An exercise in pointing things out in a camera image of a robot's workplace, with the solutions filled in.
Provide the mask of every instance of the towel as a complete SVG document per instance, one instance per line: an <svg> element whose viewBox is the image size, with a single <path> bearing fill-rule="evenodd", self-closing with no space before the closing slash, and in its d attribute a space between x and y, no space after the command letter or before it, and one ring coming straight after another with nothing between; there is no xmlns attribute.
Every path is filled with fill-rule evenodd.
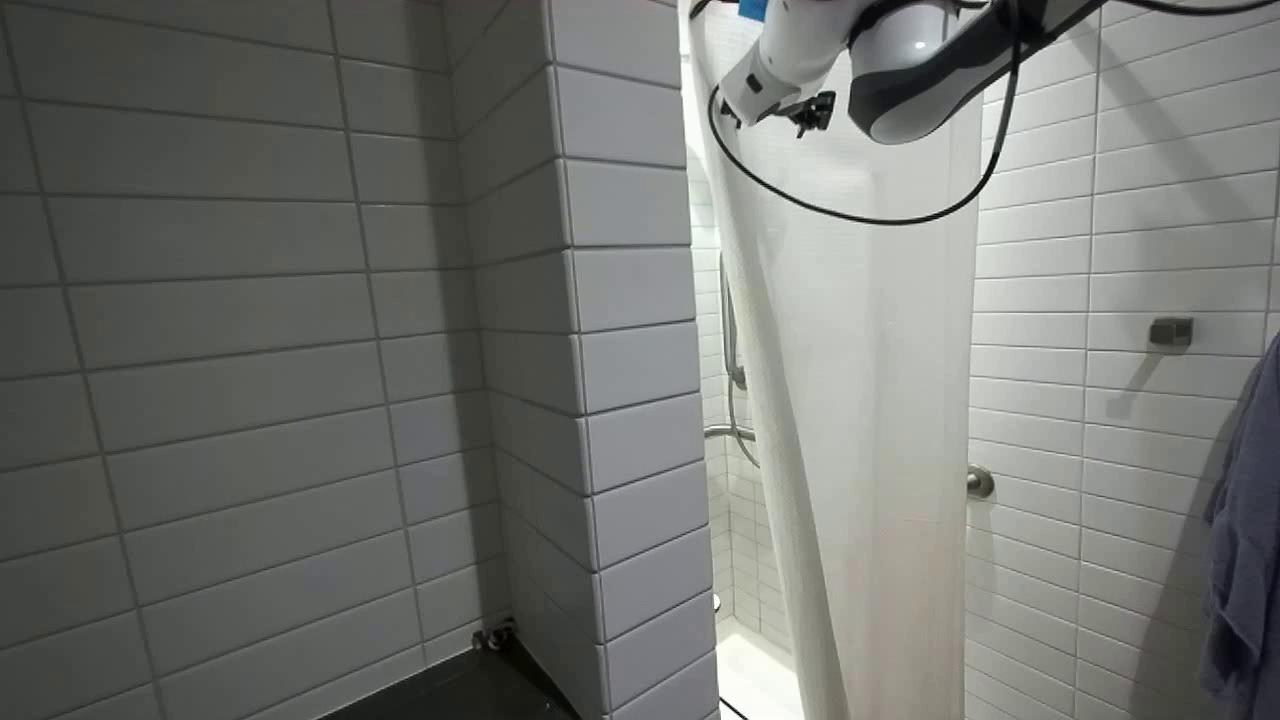
<svg viewBox="0 0 1280 720"><path fill-rule="evenodd" d="M1255 369L1213 504L1209 689L1227 720L1280 718L1280 342Z"/></svg>

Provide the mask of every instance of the shower curtain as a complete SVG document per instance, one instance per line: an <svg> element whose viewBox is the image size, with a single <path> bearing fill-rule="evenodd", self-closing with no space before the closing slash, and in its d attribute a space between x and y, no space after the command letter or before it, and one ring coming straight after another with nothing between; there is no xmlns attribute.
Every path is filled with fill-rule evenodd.
<svg viewBox="0 0 1280 720"><path fill-rule="evenodd" d="M976 216L858 228L736 175L705 104L757 31L715 4L684 30L684 118L725 228L802 718L960 720ZM771 122L730 146L807 202L904 216L970 183L980 127L870 148L842 118L802 146Z"/></svg>

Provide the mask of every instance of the white tile wall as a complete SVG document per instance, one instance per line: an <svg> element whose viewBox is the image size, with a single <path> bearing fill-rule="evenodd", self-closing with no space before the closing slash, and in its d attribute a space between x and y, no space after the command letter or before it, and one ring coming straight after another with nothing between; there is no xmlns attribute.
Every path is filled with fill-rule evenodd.
<svg viewBox="0 0 1280 720"><path fill-rule="evenodd" d="M443 7L515 623L585 718L705 720L676 18L649 0Z"/></svg>
<svg viewBox="0 0 1280 720"><path fill-rule="evenodd" d="M1274 293L1271 19L1108 7L1020 95L980 211L968 718L1213 718L1199 509ZM1157 316L1196 346L1148 351Z"/></svg>
<svg viewBox="0 0 1280 720"><path fill-rule="evenodd" d="M2 718L322 718L508 614L443 31L0 4Z"/></svg>

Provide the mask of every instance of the dark floor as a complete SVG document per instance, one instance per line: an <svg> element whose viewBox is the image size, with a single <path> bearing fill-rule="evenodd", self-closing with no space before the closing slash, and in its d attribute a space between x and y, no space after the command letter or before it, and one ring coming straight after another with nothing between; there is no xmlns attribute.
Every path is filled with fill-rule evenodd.
<svg viewBox="0 0 1280 720"><path fill-rule="evenodd" d="M330 720L571 720L549 694L490 652L427 668Z"/></svg>

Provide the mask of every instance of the floor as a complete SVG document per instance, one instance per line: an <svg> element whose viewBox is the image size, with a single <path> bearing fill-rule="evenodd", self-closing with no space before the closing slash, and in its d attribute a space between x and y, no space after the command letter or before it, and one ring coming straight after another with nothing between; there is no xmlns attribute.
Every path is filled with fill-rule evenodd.
<svg viewBox="0 0 1280 720"><path fill-rule="evenodd" d="M571 720L526 678L487 652L427 668L330 720Z"/></svg>
<svg viewBox="0 0 1280 720"><path fill-rule="evenodd" d="M746 720L802 720L794 672L750 634L725 627L715 647L721 697Z"/></svg>

